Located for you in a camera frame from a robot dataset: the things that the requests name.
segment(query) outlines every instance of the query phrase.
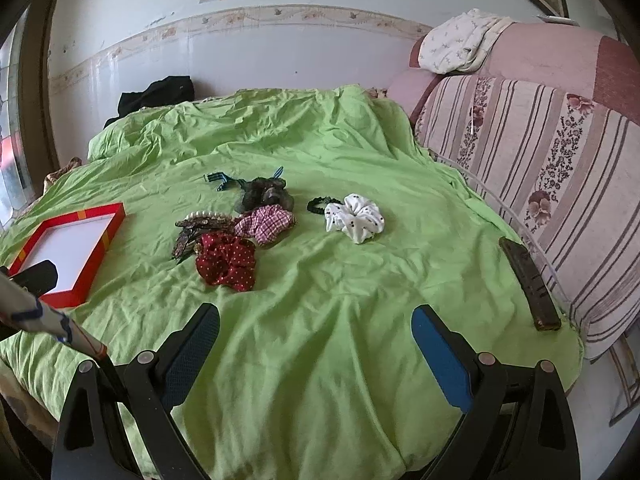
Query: bed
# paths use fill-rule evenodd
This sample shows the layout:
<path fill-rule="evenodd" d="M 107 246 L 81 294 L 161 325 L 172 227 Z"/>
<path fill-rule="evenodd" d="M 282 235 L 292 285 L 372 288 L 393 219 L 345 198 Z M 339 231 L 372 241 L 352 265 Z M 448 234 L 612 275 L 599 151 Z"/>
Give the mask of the bed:
<path fill-rule="evenodd" d="M 430 304 L 450 329 L 508 364 L 556 364 L 578 377 L 583 347 L 563 318 L 537 332 L 500 237 L 517 234 L 454 169 L 419 148 L 399 105 L 359 86 L 240 91 L 127 116 L 90 144 L 89 164 L 61 178 L 0 240 L 10 262 L 46 218 L 124 202 L 127 217 L 72 316 L 114 362 L 157 349 L 203 302 L 219 339 L 187 401 L 172 412 L 213 479 L 391 480 L 422 468 L 459 418 L 415 345 L 413 309 Z M 283 166 L 296 226 L 257 250 L 251 292 L 206 285 L 193 259 L 170 259 L 174 222 L 231 213 L 239 191 L 203 174 L 251 179 Z M 360 193 L 385 215 L 358 246 L 306 211 L 318 196 Z M 83 357 L 20 333 L 0 359 L 55 418 Z M 144 474 L 154 467 L 123 410 Z"/>

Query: sofa armrest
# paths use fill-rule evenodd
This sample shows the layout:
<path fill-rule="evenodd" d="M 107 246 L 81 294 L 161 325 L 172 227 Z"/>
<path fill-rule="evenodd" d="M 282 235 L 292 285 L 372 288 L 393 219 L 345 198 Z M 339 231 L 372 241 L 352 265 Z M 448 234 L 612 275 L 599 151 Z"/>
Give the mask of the sofa armrest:
<path fill-rule="evenodd" d="M 443 77 L 423 68 L 408 68 L 396 76 L 386 96 L 402 107 L 413 126 L 418 120 L 429 94 L 442 81 Z"/>

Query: blue gripper pad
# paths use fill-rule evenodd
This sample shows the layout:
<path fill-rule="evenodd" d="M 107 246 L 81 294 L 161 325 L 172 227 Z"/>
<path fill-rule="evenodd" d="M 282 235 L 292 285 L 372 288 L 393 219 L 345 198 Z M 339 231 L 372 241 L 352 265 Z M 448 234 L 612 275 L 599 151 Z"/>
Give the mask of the blue gripper pad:
<path fill-rule="evenodd" d="M 431 307 L 426 307 L 431 315 L 437 318 L 437 314 Z M 460 408 L 463 413 L 467 413 L 473 403 L 469 373 L 460 359 L 456 357 L 453 348 L 447 343 L 443 334 L 440 333 L 441 330 L 446 330 L 449 336 L 454 334 L 446 328 L 439 318 L 437 321 L 432 320 L 423 306 L 414 310 L 411 318 L 411 331 L 414 334 L 415 342 L 418 343 L 418 347 L 436 377 L 447 402 L 451 406 Z"/>
<path fill-rule="evenodd" d="M 161 397 L 162 405 L 167 411 L 174 406 L 180 406 L 186 400 L 204 361 L 218 338 L 220 313 L 212 304 L 208 304 L 207 307 L 206 314 L 167 369 L 164 377 L 164 393 Z"/>

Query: window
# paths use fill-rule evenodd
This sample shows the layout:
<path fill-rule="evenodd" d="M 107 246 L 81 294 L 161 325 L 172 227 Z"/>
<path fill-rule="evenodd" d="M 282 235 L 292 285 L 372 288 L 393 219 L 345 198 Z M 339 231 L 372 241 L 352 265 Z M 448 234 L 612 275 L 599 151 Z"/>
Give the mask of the window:
<path fill-rule="evenodd" d="M 33 199 L 31 182 L 24 171 L 16 92 L 18 53 L 26 14 L 0 47 L 0 232 Z"/>

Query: white scrunchie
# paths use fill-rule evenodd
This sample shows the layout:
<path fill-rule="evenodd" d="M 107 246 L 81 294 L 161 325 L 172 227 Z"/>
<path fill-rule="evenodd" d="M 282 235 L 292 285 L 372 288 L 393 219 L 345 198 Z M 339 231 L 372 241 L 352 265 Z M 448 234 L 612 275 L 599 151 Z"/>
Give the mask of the white scrunchie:
<path fill-rule="evenodd" d="M 362 195 L 350 194 L 343 204 L 324 208 L 326 231 L 342 231 L 357 244 L 363 243 L 385 228 L 385 219 L 378 206 Z"/>

